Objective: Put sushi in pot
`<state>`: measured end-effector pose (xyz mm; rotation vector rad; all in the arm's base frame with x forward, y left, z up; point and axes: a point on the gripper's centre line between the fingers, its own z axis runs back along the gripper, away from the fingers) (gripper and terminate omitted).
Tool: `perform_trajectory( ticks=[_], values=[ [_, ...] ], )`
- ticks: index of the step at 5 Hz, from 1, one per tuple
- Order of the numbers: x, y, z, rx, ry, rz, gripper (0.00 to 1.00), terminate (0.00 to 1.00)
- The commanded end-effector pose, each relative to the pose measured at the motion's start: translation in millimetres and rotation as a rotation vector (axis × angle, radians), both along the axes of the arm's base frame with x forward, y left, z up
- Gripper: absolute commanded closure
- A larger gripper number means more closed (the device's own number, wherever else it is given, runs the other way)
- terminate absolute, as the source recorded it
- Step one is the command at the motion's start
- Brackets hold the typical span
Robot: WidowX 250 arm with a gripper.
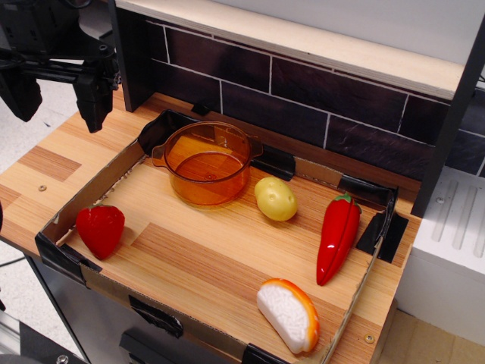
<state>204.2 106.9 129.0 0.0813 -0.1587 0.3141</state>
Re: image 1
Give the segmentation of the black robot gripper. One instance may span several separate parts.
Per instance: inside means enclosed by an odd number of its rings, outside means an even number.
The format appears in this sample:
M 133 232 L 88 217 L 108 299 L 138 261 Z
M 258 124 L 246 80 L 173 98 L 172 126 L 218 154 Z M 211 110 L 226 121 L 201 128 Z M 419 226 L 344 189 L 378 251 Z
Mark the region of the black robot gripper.
M 102 129 L 120 84 L 114 47 L 85 33 L 90 1 L 2 1 L 1 98 L 22 121 L 42 103 L 36 78 L 71 83 L 90 133 Z

